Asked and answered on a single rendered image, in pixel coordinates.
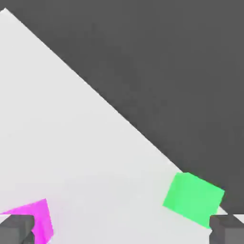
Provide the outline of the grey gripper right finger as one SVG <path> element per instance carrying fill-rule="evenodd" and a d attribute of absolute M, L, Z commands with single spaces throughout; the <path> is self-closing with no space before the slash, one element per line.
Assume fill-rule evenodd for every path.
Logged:
<path fill-rule="evenodd" d="M 211 215 L 209 244 L 244 244 L 244 223 L 234 215 Z"/>

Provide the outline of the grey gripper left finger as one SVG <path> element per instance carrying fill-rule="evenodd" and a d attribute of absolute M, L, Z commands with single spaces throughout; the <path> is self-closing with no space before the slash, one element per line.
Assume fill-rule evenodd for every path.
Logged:
<path fill-rule="evenodd" d="M 33 215 L 11 214 L 0 223 L 0 244 L 35 244 Z"/>

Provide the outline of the small magenta cube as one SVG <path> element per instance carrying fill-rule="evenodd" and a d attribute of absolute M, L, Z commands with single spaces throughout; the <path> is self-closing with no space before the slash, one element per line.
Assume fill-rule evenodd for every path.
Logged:
<path fill-rule="evenodd" d="M 2 213 L 0 212 L 0 214 L 33 215 L 35 219 L 35 225 L 32 231 L 35 236 L 35 244 L 48 244 L 54 235 L 46 199 L 41 199 L 37 202 L 19 206 Z"/>

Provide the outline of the small green cube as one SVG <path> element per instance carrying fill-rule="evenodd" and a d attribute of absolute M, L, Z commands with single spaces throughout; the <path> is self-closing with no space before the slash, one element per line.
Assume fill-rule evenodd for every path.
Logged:
<path fill-rule="evenodd" d="M 191 173 L 176 173 L 163 206 L 209 229 L 223 196 L 223 189 Z"/>

